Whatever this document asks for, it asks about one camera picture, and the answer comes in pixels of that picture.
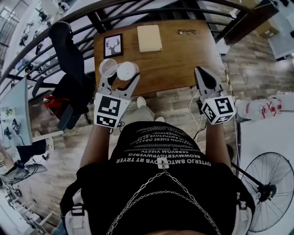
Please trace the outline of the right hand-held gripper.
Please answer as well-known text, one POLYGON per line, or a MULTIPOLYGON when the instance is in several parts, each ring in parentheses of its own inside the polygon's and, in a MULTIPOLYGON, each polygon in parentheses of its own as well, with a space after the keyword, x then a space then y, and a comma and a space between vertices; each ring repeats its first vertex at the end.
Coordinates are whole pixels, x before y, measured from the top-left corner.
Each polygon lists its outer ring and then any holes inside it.
POLYGON ((228 122, 236 114, 231 95, 222 90, 221 79, 204 67, 195 67, 195 79, 202 102, 201 111, 211 125, 228 122), (205 95, 205 88, 214 92, 205 95))

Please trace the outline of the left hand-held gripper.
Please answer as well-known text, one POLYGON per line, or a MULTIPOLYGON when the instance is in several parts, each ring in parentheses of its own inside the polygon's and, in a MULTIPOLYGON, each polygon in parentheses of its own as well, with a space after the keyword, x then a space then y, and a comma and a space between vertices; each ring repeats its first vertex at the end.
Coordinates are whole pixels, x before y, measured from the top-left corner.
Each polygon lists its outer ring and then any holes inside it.
POLYGON ((94 124, 108 128, 117 128, 119 122, 130 104, 130 97, 140 79, 140 73, 135 74, 124 88, 112 90, 116 75, 101 76, 100 85, 94 100, 94 124))

